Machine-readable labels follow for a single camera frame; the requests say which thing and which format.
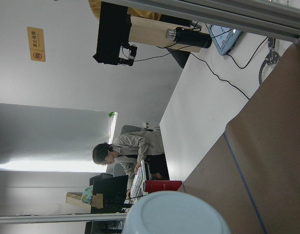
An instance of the table surface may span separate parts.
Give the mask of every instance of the table surface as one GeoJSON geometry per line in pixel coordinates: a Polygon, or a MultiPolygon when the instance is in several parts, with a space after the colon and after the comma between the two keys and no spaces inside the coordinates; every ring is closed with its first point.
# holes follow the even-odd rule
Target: table surface
{"type": "MultiPolygon", "coordinates": [[[[300,1],[291,5],[300,9],[300,1]]],[[[229,54],[244,66],[264,39],[264,36],[242,33],[229,54]]],[[[275,51],[282,55],[289,45],[290,42],[277,40],[275,51]]],[[[214,44],[195,55],[205,60],[221,79],[229,80],[250,98],[259,87],[259,69],[268,52],[264,43],[245,69],[239,69],[230,57],[220,56],[214,44]]],[[[262,77],[267,77],[274,67],[266,66],[262,77]]],[[[171,180],[185,180],[190,175],[224,132],[226,124],[246,103],[241,92],[219,81],[203,61],[190,55],[160,122],[171,180]]]]}

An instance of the white lid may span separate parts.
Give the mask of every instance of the white lid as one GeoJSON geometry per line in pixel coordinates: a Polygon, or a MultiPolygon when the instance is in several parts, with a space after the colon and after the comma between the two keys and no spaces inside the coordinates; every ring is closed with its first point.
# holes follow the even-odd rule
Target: white lid
{"type": "Polygon", "coordinates": [[[206,202],[185,193],[147,195],[128,213],[123,234],[230,234],[221,215],[206,202]]]}

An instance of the yellow sign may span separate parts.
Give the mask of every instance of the yellow sign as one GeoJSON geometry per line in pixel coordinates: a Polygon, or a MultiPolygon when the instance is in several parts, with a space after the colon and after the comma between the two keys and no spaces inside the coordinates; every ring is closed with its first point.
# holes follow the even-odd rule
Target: yellow sign
{"type": "Polygon", "coordinates": [[[45,62],[43,29],[27,27],[27,30],[31,60],[45,62]]]}

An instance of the black hair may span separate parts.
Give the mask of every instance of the black hair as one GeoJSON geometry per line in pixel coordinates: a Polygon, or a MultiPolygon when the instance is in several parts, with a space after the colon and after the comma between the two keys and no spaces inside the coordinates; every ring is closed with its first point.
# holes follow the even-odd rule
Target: black hair
{"type": "Polygon", "coordinates": [[[108,155],[108,150],[113,151],[113,146],[104,142],[96,145],[93,149],[93,161],[96,164],[102,164],[105,161],[105,157],[108,155]]]}

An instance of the red can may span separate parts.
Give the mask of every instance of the red can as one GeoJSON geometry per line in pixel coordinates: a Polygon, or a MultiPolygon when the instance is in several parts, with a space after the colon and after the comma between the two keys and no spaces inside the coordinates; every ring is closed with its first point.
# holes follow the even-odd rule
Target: red can
{"type": "Polygon", "coordinates": [[[153,193],[157,191],[177,191],[182,185],[180,180],[146,180],[144,191],[153,193]]]}

